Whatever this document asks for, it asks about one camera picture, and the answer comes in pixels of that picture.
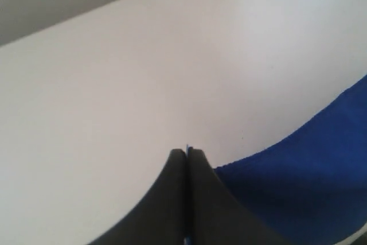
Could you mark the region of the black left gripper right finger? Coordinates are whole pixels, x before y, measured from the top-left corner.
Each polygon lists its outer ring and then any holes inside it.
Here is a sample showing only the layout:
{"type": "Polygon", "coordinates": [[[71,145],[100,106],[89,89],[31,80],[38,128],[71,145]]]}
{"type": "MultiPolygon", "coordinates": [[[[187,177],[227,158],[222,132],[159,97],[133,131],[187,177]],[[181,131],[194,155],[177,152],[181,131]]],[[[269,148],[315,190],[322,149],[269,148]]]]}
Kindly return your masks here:
{"type": "Polygon", "coordinates": [[[187,149],[189,244],[289,244],[244,208],[221,182],[200,149],[187,149]]]}

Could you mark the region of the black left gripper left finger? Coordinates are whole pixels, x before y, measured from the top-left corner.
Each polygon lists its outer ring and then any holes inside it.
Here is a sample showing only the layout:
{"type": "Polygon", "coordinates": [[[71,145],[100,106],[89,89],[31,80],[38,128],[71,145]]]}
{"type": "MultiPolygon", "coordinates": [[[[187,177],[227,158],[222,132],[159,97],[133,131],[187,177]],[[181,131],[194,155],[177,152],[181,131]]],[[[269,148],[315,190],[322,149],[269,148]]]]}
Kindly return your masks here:
{"type": "Polygon", "coordinates": [[[151,188],[129,213],[92,244],[181,245],[186,236],[186,154],[170,152],[151,188]]]}

